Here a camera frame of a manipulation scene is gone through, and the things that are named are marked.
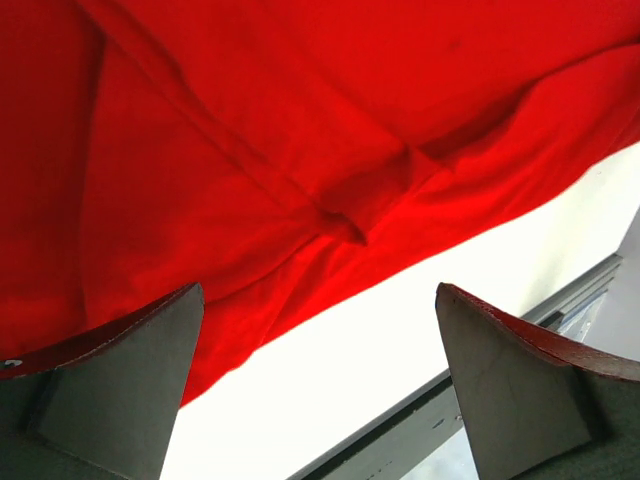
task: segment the floor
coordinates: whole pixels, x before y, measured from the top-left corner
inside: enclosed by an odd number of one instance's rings
[[[415,265],[263,347],[182,409],[162,480],[285,480],[446,368],[440,281],[522,314],[618,249],[640,145],[547,205]]]

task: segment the red fabric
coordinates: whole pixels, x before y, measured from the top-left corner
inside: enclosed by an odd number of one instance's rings
[[[637,0],[4,0],[0,358],[199,281],[195,398],[638,141],[639,38]]]

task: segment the red cloth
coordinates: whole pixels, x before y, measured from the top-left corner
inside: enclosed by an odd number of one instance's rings
[[[639,38],[637,0],[3,0],[0,358],[198,281],[195,398],[638,141]]]

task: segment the metal frame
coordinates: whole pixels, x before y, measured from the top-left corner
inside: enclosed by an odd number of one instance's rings
[[[521,318],[551,330],[607,291],[622,262],[611,255]],[[399,480],[462,428],[446,370],[288,480]]]

